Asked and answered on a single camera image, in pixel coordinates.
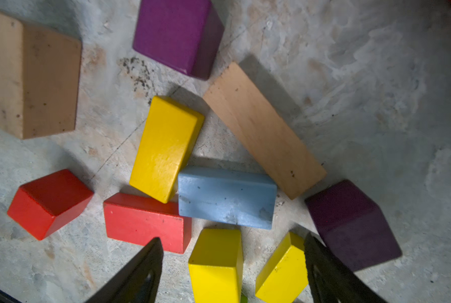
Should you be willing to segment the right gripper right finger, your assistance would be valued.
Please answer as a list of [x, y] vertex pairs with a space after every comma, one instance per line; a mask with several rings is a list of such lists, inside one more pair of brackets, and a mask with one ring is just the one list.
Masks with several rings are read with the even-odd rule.
[[312, 233], [304, 240], [304, 254], [314, 302], [385, 302]]

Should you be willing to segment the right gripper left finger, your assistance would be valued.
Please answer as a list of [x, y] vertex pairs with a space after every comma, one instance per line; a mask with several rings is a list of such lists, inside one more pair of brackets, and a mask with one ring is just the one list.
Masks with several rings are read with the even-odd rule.
[[162, 262], [162, 243], [155, 237], [88, 302], [155, 302]]

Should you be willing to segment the blue long block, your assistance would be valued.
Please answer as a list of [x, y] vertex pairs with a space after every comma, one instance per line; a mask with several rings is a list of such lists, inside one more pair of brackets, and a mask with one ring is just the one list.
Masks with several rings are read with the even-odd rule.
[[183, 217], [272, 228], [277, 185], [268, 175], [187, 166], [177, 181]]

